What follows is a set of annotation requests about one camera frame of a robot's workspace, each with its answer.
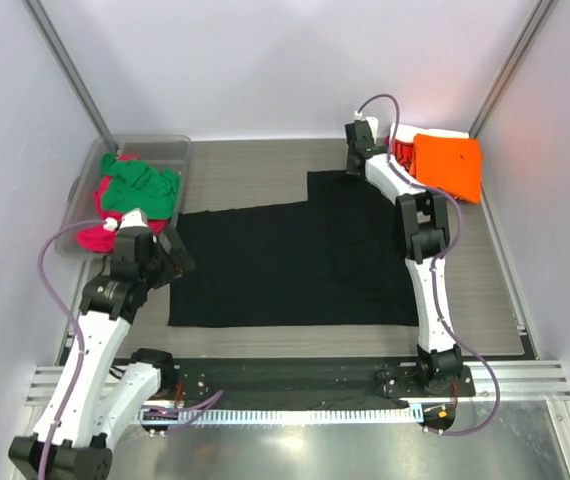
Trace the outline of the black t-shirt blue logo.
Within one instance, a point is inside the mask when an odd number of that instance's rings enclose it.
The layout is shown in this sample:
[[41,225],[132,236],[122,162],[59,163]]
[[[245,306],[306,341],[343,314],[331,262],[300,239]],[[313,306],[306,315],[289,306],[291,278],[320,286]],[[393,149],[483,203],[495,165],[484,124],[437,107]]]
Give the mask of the black t-shirt blue logo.
[[393,203],[340,171],[308,173],[307,194],[181,216],[196,268],[170,286],[169,326],[417,326]]

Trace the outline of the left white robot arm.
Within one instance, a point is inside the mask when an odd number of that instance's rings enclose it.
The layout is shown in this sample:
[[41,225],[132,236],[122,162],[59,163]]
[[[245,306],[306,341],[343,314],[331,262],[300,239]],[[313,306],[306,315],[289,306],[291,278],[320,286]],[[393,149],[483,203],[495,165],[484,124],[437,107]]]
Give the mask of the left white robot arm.
[[176,232],[156,234],[133,209],[118,222],[109,271],[83,288],[71,316],[74,340],[49,403],[8,457],[27,479],[105,479],[121,435],[150,398],[178,385],[168,352],[140,349],[109,394],[103,392],[116,354],[150,291],[194,270]]

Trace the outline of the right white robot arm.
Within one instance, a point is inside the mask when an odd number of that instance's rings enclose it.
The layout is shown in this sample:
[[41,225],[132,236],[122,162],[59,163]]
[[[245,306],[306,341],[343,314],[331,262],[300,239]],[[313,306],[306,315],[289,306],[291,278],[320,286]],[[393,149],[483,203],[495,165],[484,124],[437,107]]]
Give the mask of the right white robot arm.
[[377,124],[355,112],[345,125],[346,171],[364,178],[393,203],[396,248],[409,272],[418,314],[410,389],[430,396],[472,397],[475,390],[454,337],[446,291],[445,256],[458,241],[450,235],[449,198],[412,178],[390,148],[376,142]]

